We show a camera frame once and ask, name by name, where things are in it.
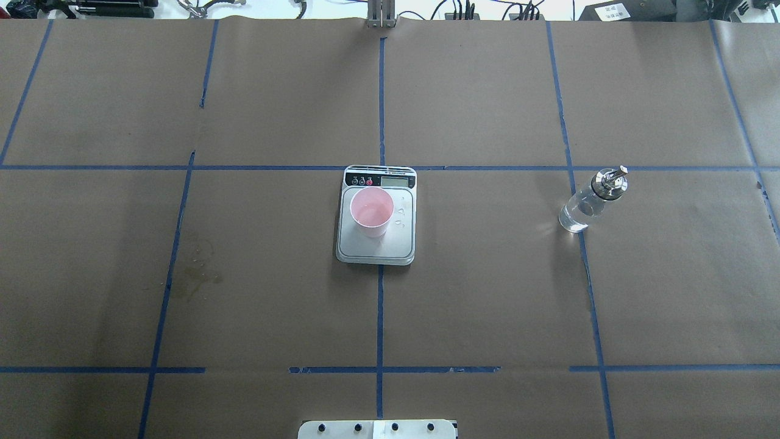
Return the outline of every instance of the water stain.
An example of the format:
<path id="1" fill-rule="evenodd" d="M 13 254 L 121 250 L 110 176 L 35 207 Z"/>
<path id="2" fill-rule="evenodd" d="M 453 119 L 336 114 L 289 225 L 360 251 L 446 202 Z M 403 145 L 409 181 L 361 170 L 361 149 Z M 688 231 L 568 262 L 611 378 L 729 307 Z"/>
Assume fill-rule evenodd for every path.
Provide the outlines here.
<path id="1" fill-rule="evenodd" d="M 171 297 L 186 298 L 189 302 L 205 284 L 220 284 L 224 279 L 220 271 L 210 267 L 215 251 L 208 239 L 201 239 L 191 230 L 183 231 L 181 238 Z"/>

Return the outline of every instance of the bottle cap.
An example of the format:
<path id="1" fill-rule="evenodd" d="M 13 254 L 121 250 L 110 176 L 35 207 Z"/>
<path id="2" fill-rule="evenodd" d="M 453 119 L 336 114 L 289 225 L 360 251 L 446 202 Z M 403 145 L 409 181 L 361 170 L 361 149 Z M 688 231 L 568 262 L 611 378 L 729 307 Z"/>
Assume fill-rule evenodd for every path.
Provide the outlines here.
<path id="1" fill-rule="evenodd" d="M 618 169 L 604 168 L 593 176 L 590 180 L 590 187 L 593 192 L 607 201 L 614 201 L 620 198 L 629 188 L 629 181 L 626 179 L 628 169 L 621 165 Z"/>

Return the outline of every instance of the plastic cup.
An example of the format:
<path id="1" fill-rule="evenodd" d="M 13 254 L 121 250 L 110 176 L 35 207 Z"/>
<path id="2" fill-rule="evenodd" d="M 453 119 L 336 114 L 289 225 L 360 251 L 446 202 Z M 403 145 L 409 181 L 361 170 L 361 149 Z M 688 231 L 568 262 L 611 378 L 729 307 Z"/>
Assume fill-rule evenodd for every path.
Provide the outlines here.
<path id="1" fill-rule="evenodd" d="M 392 196 L 381 187 L 360 189 L 349 203 L 349 214 L 357 228 L 368 237 L 385 234 L 395 205 Z"/>

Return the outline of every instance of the clear liquid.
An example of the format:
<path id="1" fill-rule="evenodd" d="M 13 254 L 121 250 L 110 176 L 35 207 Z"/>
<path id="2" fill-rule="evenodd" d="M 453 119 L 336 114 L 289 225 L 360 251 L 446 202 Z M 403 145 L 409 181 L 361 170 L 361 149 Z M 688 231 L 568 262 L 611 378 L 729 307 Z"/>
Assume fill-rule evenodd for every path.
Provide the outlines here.
<path id="1" fill-rule="evenodd" d="M 563 206 L 558 214 L 558 221 L 572 233 L 581 232 L 601 216 L 607 203 L 593 192 L 590 184 L 585 184 Z"/>

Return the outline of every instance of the white sticker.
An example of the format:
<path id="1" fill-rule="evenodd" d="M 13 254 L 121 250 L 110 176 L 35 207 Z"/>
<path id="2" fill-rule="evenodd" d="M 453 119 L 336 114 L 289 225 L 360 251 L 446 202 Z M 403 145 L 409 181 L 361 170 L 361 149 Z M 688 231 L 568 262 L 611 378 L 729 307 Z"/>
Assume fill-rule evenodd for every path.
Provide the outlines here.
<path id="1" fill-rule="evenodd" d="M 600 18 L 601 21 L 623 20 L 624 18 L 631 17 L 622 3 L 602 6 L 600 8 L 595 8 L 594 11 L 596 11 L 598 18 Z"/>

